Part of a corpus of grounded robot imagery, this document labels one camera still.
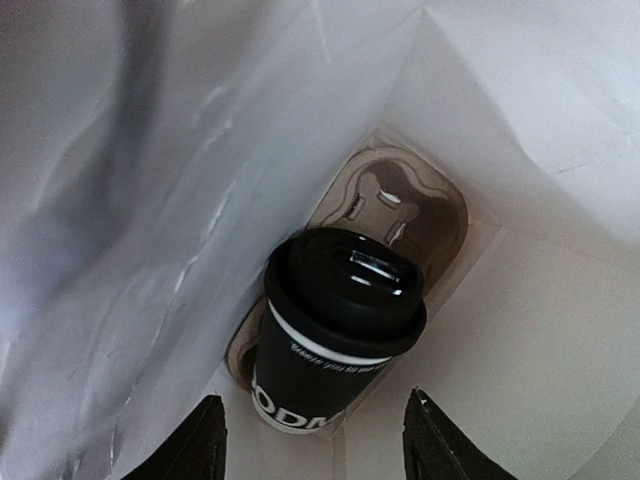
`black coffee cup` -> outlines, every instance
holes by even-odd
[[[427,321],[423,275],[364,235],[307,230],[280,245],[265,275],[252,398],[286,433],[312,433],[343,412]]]

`black plastic lid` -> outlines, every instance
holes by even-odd
[[[271,255],[265,286],[300,333],[350,355],[404,353],[426,324],[420,269],[346,230],[308,230],[282,244]]]

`white stripe on cup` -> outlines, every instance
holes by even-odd
[[[278,325],[285,331],[287,335],[289,335],[294,342],[299,343],[302,347],[309,350],[311,353],[319,355],[320,357],[331,360],[332,362],[338,362],[345,365],[353,365],[356,367],[368,367],[372,365],[378,365],[380,363],[388,362],[391,360],[391,357],[385,358],[361,358],[361,357],[352,357],[350,355],[344,355],[343,353],[334,352],[333,350],[329,350],[326,347],[323,347],[319,343],[314,342],[310,338],[305,337],[300,332],[298,332],[295,328],[287,323],[287,321],[282,318],[282,315],[278,313],[276,308],[269,300],[269,308],[271,309],[271,313],[273,314]]]

